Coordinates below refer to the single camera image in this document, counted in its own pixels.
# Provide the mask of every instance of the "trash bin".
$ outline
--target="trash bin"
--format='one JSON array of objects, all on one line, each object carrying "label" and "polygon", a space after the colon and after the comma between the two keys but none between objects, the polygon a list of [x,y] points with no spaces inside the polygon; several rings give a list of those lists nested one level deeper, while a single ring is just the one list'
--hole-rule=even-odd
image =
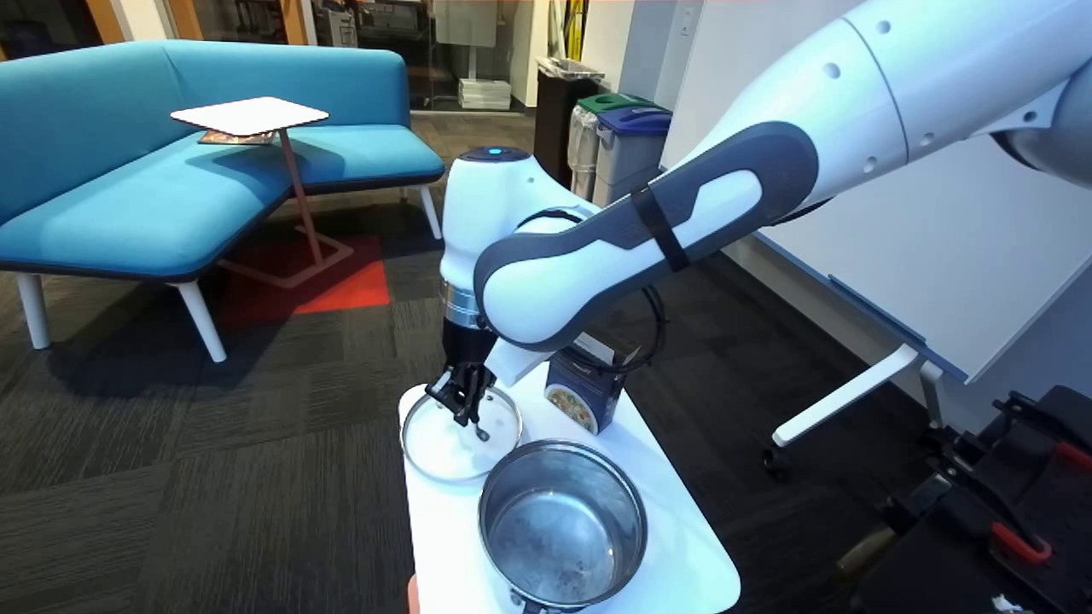
[{"label": "trash bin", "polygon": [[536,159],[555,183],[568,183],[567,141],[575,97],[601,93],[601,72],[575,60],[538,60]]},{"label": "trash bin", "polygon": [[639,105],[652,105],[652,102],[626,93],[598,93],[598,96],[575,97],[568,115],[568,145],[567,145],[573,195],[593,201],[593,155],[601,145],[598,143],[601,115],[614,108],[639,108]]},{"label": "trash bin", "polygon": [[672,113],[657,105],[614,108],[598,119],[593,201],[612,203],[657,172]]}]

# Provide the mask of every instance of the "blue sofa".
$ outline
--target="blue sofa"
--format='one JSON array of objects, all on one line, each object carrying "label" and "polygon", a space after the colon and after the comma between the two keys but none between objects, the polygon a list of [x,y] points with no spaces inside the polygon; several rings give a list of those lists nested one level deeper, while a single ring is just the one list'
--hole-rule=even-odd
[{"label": "blue sofa", "polygon": [[311,195],[418,188],[442,159],[409,130],[392,50],[128,42],[0,64],[0,268],[14,268],[31,344],[48,349],[40,273],[169,284],[226,361],[196,277],[285,195],[278,145],[205,145],[174,108],[278,96],[316,105],[294,152]]}]

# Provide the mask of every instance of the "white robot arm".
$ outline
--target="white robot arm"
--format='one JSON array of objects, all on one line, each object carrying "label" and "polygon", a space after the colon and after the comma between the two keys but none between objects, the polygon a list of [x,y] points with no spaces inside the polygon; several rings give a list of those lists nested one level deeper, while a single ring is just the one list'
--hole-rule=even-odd
[{"label": "white robot arm", "polygon": [[1089,59],[1092,0],[867,0],[601,212],[528,155],[477,150],[445,176],[450,319],[502,349],[563,349],[598,302],[971,133],[1092,183]]}]

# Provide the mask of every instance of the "red rug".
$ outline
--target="red rug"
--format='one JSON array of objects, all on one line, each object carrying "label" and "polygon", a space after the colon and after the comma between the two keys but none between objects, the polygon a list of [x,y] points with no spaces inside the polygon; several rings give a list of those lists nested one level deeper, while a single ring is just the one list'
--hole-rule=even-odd
[{"label": "red rug", "polygon": [[[226,327],[246,327],[246,324],[277,324],[298,312],[329,312],[329,311],[362,311],[362,306],[386,306],[386,273],[379,254],[379,240],[349,240],[351,253],[339,258],[329,268],[302,279],[294,291],[252,279],[234,268],[221,268],[221,292],[213,319]],[[227,253],[227,261],[274,273],[274,277],[294,277],[306,268],[311,249],[302,234],[285,234],[278,243],[252,243]]]}]

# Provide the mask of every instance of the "metal pot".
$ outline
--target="metal pot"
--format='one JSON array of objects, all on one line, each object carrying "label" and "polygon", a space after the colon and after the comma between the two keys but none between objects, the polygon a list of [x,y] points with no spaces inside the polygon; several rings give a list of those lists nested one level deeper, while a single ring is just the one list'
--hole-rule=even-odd
[{"label": "metal pot", "polygon": [[485,478],[477,531],[524,609],[581,609],[635,576],[648,517],[639,487],[602,452],[531,440]]}]

